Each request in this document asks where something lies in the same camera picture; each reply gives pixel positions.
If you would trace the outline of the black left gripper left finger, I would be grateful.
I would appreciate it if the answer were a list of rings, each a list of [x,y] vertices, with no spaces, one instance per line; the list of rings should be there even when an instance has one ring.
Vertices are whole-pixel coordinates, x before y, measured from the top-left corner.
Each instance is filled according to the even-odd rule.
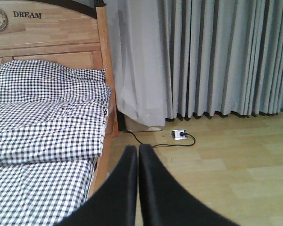
[[[58,226],[134,226],[137,202],[137,150],[126,146],[102,186]]]

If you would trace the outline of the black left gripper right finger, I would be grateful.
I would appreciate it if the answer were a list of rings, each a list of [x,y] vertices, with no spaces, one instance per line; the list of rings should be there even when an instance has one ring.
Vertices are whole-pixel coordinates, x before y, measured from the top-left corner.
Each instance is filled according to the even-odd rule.
[[[139,146],[139,193],[145,226],[237,225],[181,186],[149,144]]]

